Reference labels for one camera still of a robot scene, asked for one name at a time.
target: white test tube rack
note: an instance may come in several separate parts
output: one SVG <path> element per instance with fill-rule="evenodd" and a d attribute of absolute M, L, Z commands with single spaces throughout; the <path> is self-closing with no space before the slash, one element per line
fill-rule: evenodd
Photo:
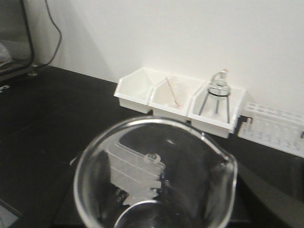
<path fill-rule="evenodd" d="M 247 103 L 238 136 L 304 158 L 304 116 Z"/>

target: black cable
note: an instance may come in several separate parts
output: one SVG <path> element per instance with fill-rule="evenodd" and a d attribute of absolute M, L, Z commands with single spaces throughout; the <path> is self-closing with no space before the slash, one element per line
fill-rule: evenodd
<path fill-rule="evenodd" d="M 49 65 L 54 60 L 54 58 L 55 58 L 55 56 L 56 56 L 56 54 L 58 52 L 58 49 L 60 47 L 61 41 L 62 41 L 62 33 L 61 33 L 60 29 L 58 28 L 58 26 L 56 25 L 56 23 L 54 22 L 54 20 L 52 18 L 52 15 L 51 15 L 51 12 L 50 12 L 49 6 L 48 6 L 48 0 L 45 0 L 45 4 L 46 4 L 47 10 L 48 10 L 47 11 L 48 17 L 49 17 L 49 19 L 51 20 L 52 24 L 54 25 L 54 27 L 56 28 L 56 30 L 59 33 L 59 41 L 58 41 L 57 47 L 55 49 L 55 52 L 54 52 L 52 58 L 47 63 L 39 65 L 39 66 L 36 66 L 36 67 L 45 67 L 45 66 Z"/>

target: white wall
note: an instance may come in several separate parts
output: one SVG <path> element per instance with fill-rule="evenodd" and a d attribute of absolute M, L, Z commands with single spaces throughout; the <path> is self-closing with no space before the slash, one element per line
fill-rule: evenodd
<path fill-rule="evenodd" d="M 53 66 L 117 82 L 141 67 L 228 82 L 304 113 L 303 0 L 49 0 L 63 42 Z M 57 43 L 44 1 L 28 0 L 37 59 Z"/>

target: black countertop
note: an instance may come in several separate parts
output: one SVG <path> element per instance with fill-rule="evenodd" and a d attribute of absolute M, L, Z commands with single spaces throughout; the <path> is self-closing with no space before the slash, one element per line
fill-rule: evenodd
<path fill-rule="evenodd" d="M 0 204 L 20 217 L 12 227 L 79 225 L 69 162 L 100 132 L 143 114 L 119 106 L 115 83 L 54 67 L 2 84 Z M 212 137 L 239 163 L 228 227 L 304 227 L 304 159 L 236 134 Z"/>

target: white plastic tray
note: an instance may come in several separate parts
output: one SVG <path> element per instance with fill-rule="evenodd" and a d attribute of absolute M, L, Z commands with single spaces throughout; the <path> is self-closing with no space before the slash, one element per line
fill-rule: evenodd
<path fill-rule="evenodd" d="M 238 123 L 238 117 L 246 91 L 243 89 L 231 88 L 231 94 L 229 96 L 230 121 L 228 123 L 226 99 L 219 102 L 219 109 L 216 114 L 216 100 L 209 96 L 201 115 L 199 115 L 208 87 L 209 84 L 206 84 L 194 96 L 188 117 L 191 120 L 192 126 L 204 132 L 228 138 L 229 133 L 234 133 Z"/>
<path fill-rule="evenodd" d="M 114 96 L 119 98 L 120 106 L 146 114 L 151 110 L 148 103 L 153 89 L 168 76 L 141 68 L 119 80 Z"/>
<path fill-rule="evenodd" d="M 203 85 L 202 80 L 183 76 L 168 77 L 152 93 L 149 106 L 153 109 L 153 115 L 188 120 L 193 96 Z"/>

